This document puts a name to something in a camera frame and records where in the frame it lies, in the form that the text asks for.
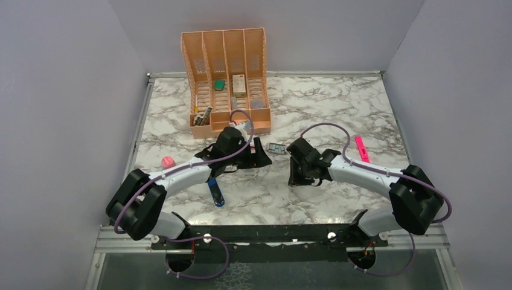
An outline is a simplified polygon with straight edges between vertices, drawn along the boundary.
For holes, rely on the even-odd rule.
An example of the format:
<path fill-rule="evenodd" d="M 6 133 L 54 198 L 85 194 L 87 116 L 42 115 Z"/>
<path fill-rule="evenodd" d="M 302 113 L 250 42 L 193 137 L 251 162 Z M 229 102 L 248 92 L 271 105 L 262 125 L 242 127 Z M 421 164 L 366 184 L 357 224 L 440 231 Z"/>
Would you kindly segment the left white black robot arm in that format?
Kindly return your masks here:
<path fill-rule="evenodd" d="M 259 137 L 245 138 L 241 130 L 226 127 L 215 143 L 185 163 L 160 172 L 131 171 L 108 203 L 106 215 L 114 222 L 116 233 L 126 233 L 133 240 L 149 234 L 165 236 L 172 246 L 182 248 L 189 242 L 190 232 L 178 214 L 161 213 L 167 195 L 208 183 L 224 174 L 228 166 L 244 170 L 271 164 Z"/>

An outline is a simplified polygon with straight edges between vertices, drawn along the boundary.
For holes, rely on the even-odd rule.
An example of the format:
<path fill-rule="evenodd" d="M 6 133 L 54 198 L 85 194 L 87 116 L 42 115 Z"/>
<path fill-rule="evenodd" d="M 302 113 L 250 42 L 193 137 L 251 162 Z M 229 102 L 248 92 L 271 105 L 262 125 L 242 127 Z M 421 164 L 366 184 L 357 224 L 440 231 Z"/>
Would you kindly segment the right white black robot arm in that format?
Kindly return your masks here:
<path fill-rule="evenodd" d="M 313 185 L 315 181 L 344 182 L 389 199 L 390 207 L 364 210 L 351 222 L 348 237 L 357 246 L 392 230 L 424 235 L 444 205 L 443 197 L 418 166 L 397 170 L 356 164 L 337 150 L 319 152 L 302 137 L 289 145 L 287 151 L 290 186 Z"/>

